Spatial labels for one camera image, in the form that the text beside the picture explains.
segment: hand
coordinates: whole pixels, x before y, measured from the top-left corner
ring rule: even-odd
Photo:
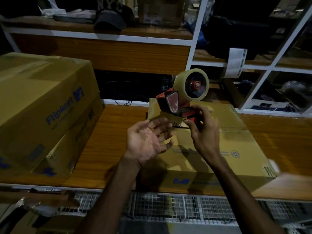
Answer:
[[[160,143],[171,138],[169,132],[172,124],[167,118],[160,118],[154,121],[140,121],[128,129],[127,151],[125,157],[134,158],[140,166],[144,166],[148,160],[159,153],[165,152],[173,145],[173,140],[168,144]]]
[[[202,130],[199,131],[196,124],[191,120],[185,120],[184,122],[191,130],[195,149],[207,161],[208,165],[215,165],[222,160],[219,148],[219,124],[212,119],[208,108],[201,105],[193,105],[192,107],[197,113],[202,113]]]

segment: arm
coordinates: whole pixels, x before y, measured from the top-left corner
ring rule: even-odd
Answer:
[[[115,234],[123,206],[140,168],[157,154],[173,145],[160,143],[172,137],[172,127],[166,118],[138,122],[128,129],[127,150],[92,210],[83,219],[75,233]]]
[[[200,105],[195,105],[193,108],[198,112],[202,112],[202,130],[199,131],[195,123],[190,120],[185,120],[184,122],[191,130],[196,150],[205,159],[218,178],[235,214],[241,232],[285,233],[280,226],[270,219],[234,174],[224,157],[220,155],[219,125],[211,118],[208,109]]]

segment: left hand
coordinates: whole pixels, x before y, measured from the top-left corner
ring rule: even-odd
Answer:
[[[169,132],[170,128],[172,124],[167,118],[140,121],[131,126],[128,129],[127,151],[124,156],[136,159],[141,167],[144,166],[148,160],[172,147],[173,140],[168,144],[160,144],[173,136]]]

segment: right hand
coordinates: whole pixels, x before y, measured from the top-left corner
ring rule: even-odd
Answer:
[[[191,120],[187,119],[184,121],[191,130],[194,147],[206,160],[208,165],[218,165],[223,161],[219,148],[219,124],[212,119],[208,108],[201,105],[193,105],[192,108],[195,109],[197,113],[201,112],[203,117],[203,126],[201,131],[199,131],[196,124]]]

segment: packing tape roll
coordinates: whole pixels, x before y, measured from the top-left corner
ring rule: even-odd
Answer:
[[[188,78],[188,76],[190,74],[192,74],[193,72],[198,72],[200,74],[202,74],[206,80],[206,90],[204,91],[204,93],[198,97],[198,98],[192,98],[190,97],[186,91],[185,91],[185,82],[186,79]],[[209,89],[209,79],[207,74],[201,70],[201,69],[192,69],[192,70],[187,70],[187,71],[183,71],[180,74],[177,75],[175,81],[174,81],[174,90],[177,90],[179,92],[179,99],[181,101],[200,101],[203,98],[205,98],[205,96],[208,93],[208,89]]]

